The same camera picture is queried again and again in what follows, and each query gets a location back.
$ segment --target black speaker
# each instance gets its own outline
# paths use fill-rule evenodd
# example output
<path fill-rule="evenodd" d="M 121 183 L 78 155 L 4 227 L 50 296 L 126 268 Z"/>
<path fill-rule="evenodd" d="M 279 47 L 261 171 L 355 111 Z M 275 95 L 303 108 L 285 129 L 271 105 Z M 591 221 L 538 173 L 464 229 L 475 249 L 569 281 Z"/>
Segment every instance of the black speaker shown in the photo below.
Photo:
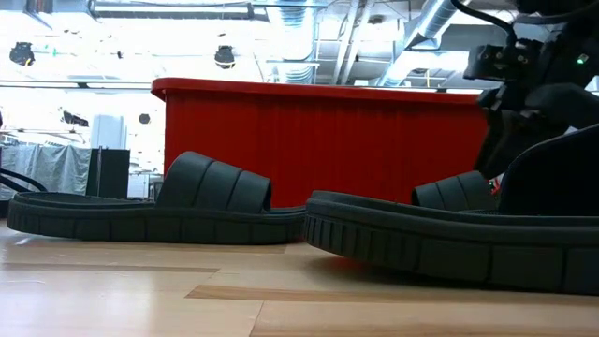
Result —
<path fill-rule="evenodd" d="M 86 195 L 127 198 L 129 150 L 92 149 Z"/>

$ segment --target cable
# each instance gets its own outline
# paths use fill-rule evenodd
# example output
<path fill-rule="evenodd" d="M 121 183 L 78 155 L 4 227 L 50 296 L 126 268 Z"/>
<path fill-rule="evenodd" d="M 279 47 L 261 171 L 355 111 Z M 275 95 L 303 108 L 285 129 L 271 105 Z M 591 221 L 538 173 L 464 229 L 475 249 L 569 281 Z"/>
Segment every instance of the cable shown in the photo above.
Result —
<path fill-rule="evenodd" d="M 459 10 L 460 12 L 462 12 L 466 15 L 470 15 L 471 17 L 475 17 L 482 21 L 492 23 L 492 24 L 502 28 L 503 30 L 505 30 L 505 33 L 507 34 L 507 38 L 505 39 L 505 45 L 507 47 L 516 46 L 516 41 L 518 40 L 518 37 L 516 36 L 514 27 L 512 27 L 511 24 L 509 24 L 501 19 L 495 18 L 494 16 L 489 15 L 487 13 L 483 13 L 478 10 L 467 7 L 460 0 L 451 0 L 451 5 L 453 5 L 457 10 Z"/>
<path fill-rule="evenodd" d="M 530 15 L 524 15 L 514 20 L 514 23 L 522 23 L 522 24 L 535 24 L 535 25 L 545 25 L 545 24 L 558 24 L 564 22 L 570 22 L 572 20 L 578 19 L 583 16 L 590 17 L 593 14 L 597 14 L 595 12 L 599 12 L 599 0 L 595 0 L 587 6 L 577 9 L 575 11 L 571 11 L 565 14 L 559 15 L 550 15 L 545 17 L 534 17 Z"/>

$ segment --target rubber sole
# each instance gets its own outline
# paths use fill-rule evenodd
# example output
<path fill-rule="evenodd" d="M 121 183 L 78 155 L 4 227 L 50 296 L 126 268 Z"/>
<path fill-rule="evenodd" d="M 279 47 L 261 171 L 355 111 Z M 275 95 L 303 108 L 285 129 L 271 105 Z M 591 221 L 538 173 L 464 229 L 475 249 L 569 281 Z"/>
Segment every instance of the rubber sole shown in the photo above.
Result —
<path fill-rule="evenodd" d="M 7 226 L 23 233 L 83 241 L 275 244 L 299 239 L 304 214 L 301 209 L 243 214 L 135 205 L 68 209 L 13 199 Z"/>
<path fill-rule="evenodd" d="M 599 227 L 582 226 L 583 219 L 565 218 L 562 227 L 552 219 L 544 227 L 543 219 L 527 223 L 524 217 L 376 202 L 378 210 L 312 198 L 302 235 L 314 247 L 394 270 L 528 291 L 599 295 Z"/>

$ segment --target black cable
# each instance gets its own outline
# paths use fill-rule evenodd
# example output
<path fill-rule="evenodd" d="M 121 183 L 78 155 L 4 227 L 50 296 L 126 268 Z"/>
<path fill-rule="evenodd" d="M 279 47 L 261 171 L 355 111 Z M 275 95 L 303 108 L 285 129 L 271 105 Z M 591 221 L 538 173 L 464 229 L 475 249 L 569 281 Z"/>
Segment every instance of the black cable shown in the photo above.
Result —
<path fill-rule="evenodd" d="M 512 27 L 510 23 L 495 18 L 494 16 L 489 15 L 487 13 L 483 13 L 481 11 L 467 7 L 460 0 L 451 0 L 451 5 L 453 5 L 457 10 L 466 15 L 470 15 L 471 17 L 475 17 L 482 21 L 492 23 L 502 28 L 503 30 L 505 30 L 505 33 L 507 34 L 507 38 L 505 39 L 505 45 L 507 47 L 516 46 L 516 41 L 518 40 L 518 37 L 516 36 L 516 31 L 514 31 L 514 27 Z"/>
<path fill-rule="evenodd" d="M 534 17 L 530 15 L 524 15 L 514 20 L 514 23 L 522 23 L 522 24 L 535 24 L 535 25 L 545 25 L 545 24 L 559 24 L 564 22 L 570 22 L 580 17 L 590 17 L 592 15 L 596 15 L 599 12 L 599 0 L 595 0 L 587 6 L 577 9 L 575 11 L 571 11 L 565 14 L 558 15 L 549 15 L 544 17 Z"/>
<path fill-rule="evenodd" d="M 8 169 L 0 168 L 0 174 L 4 174 L 4 175 L 7 175 L 7 176 L 9 176 L 9 177 L 17 178 L 17 179 L 19 179 L 19 180 L 21 180 L 21 181 L 24 181 L 24 182 L 26 182 L 26 183 L 29 183 L 29 184 L 31 184 L 33 187 L 37 188 L 37 189 L 38 189 L 40 192 L 48 192 L 48 189 L 46 189 L 46 187 L 44 187 L 44 185 L 43 185 L 43 184 L 41 184 L 41 183 L 39 183 L 38 181 L 36 181 L 36 180 L 33 180 L 33 179 L 29 178 L 29 177 L 26 177 L 26 176 L 24 176 L 24 175 L 21 175 L 21 174 L 19 174 L 19 173 L 17 173 L 17 172 L 13 172 L 13 171 L 11 171 L 11 170 L 8 170 Z M 27 190 L 27 189 L 24 189 L 24 190 L 22 190 L 22 191 L 20 191 L 20 190 L 17 190 L 17 189 L 15 188 L 16 186 L 14 186 L 14 185 L 12 184 L 12 183 L 14 183 L 14 182 L 12 182 L 11 180 L 9 180 L 8 178 L 5 178 L 5 177 L 3 177 L 3 176 L 0 176 L 0 180 L 2 181 L 2 183 L 3 183 L 3 184 L 5 184 L 6 186 L 8 186 L 8 187 L 10 187 L 10 188 L 14 189 L 14 190 L 15 190 L 15 191 L 17 191 L 17 192 L 30 192 L 30 191 L 29 191 L 29 190 Z"/>

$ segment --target black slide sandal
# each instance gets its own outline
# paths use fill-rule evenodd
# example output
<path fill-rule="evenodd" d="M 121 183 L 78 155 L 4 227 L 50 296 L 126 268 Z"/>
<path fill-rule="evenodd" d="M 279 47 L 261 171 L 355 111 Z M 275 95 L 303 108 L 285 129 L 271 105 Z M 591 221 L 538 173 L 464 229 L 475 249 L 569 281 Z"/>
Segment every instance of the black slide sandal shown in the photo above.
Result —
<path fill-rule="evenodd" d="M 20 232 L 117 242 L 274 244 L 300 235 L 305 208 L 270 209 L 270 180 L 201 154 L 180 155 L 155 204 L 19 193 L 7 225 Z"/>
<path fill-rule="evenodd" d="M 303 235 L 333 254 L 414 274 L 599 295 L 597 183 L 584 184 L 597 170 L 598 139 L 593 126 L 522 154 L 504 176 L 497 210 L 450 212 L 314 192 Z"/>

